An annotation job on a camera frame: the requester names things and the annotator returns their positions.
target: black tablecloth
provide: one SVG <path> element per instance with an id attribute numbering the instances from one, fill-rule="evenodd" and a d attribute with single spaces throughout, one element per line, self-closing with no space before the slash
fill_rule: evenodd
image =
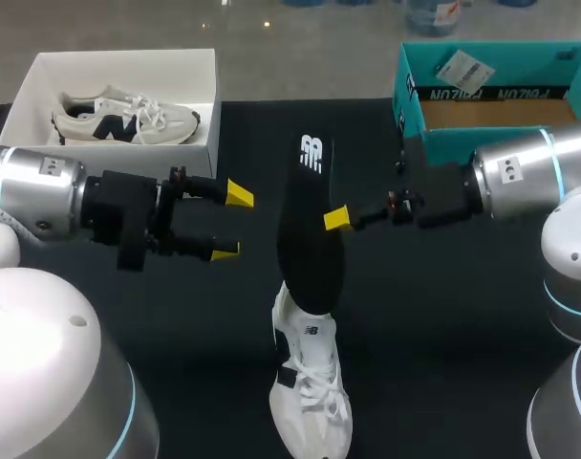
<path id="1" fill-rule="evenodd" d="M 384 196 L 398 144 L 390 100 L 230 102 L 219 176 L 253 191 L 256 209 L 191 202 L 175 228 L 238 237 L 239 259 L 149 257 L 134 274 L 115 271 L 110 248 L 24 252 L 23 266 L 64 277 L 94 304 L 150 395 L 161 459 L 289 457 L 269 414 L 270 308 L 282 280 L 284 153 L 306 121 L 334 126 L 335 204 Z M 351 458 L 529 457 L 528 405 L 571 352 L 545 313 L 544 218 L 346 234 L 335 318 L 355 416 Z"/>

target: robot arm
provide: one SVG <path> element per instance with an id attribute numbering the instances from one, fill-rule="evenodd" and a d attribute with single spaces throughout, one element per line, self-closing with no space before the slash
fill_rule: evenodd
<path id="1" fill-rule="evenodd" d="M 581 122 L 483 146 L 468 164 L 428 165 L 420 138 L 405 150 L 398 163 L 404 186 L 381 205 L 325 215 L 327 230 L 363 230 L 381 220 L 434 228 L 481 213 L 505 219 L 551 212 L 542 232 L 549 318 L 581 342 Z"/>
<path id="2" fill-rule="evenodd" d="M 397 164 L 408 176 L 404 187 L 382 205 L 326 215 L 328 230 L 362 230 L 385 219 L 430 228 L 480 213 L 499 219 L 548 212 L 581 193 L 581 122 L 483 146 L 468 164 L 428 165 L 419 138 L 408 140 L 405 150 L 411 153 Z"/>
<path id="3" fill-rule="evenodd" d="M 118 268 L 141 271 L 147 251 L 197 256 L 204 261 L 239 253 L 236 241 L 180 237 L 171 230 L 175 204 L 187 194 L 220 205 L 253 207 L 253 196 L 230 180 L 188 177 L 172 168 L 168 180 L 104 171 L 88 176 L 78 161 L 0 147 L 0 222 L 35 244 L 90 233 L 118 246 Z M 0 267 L 16 266 L 18 244 L 0 225 Z"/>

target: floor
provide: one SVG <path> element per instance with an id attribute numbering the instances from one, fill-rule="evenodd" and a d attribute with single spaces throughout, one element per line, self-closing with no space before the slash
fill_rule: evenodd
<path id="1" fill-rule="evenodd" d="M 403 6 L 278 0 L 0 0 L 0 102 L 40 52 L 216 48 L 225 100 L 390 97 Z M 581 0 L 475 0 L 447 39 L 581 39 Z"/>

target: sneaker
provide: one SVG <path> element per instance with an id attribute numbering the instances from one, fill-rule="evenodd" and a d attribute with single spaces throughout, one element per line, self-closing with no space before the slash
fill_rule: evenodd
<path id="1" fill-rule="evenodd" d="M 130 143 L 178 144 L 191 137 L 200 116 L 188 107 L 158 103 L 108 86 L 94 98 L 59 97 L 63 113 L 53 113 L 62 145 Z"/>
<path id="2" fill-rule="evenodd" d="M 353 423 L 335 321 L 303 312 L 284 283 L 272 315 L 279 367 L 269 406 L 282 441 L 294 459 L 345 458 Z"/>

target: box label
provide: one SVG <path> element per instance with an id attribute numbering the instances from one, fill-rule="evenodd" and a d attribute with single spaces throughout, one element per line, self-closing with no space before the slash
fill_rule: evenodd
<path id="1" fill-rule="evenodd" d="M 434 26 L 453 26 L 461 17 L 461 2 L 440 3 L 435 12 Z"/>
<path id="2" fill-rule="evenodd" d="M 416 88 L 420 100 L 505 100 L 517 98 L 566 98 L 569 86 L 485 86 L 471 95 L 452 86 Z"/>
<path id="3" fill-rule="evenodd" d="M 473 96 L 493 74 L 492 67 L 458 50 L 443 65 L 437 78 Z"/>

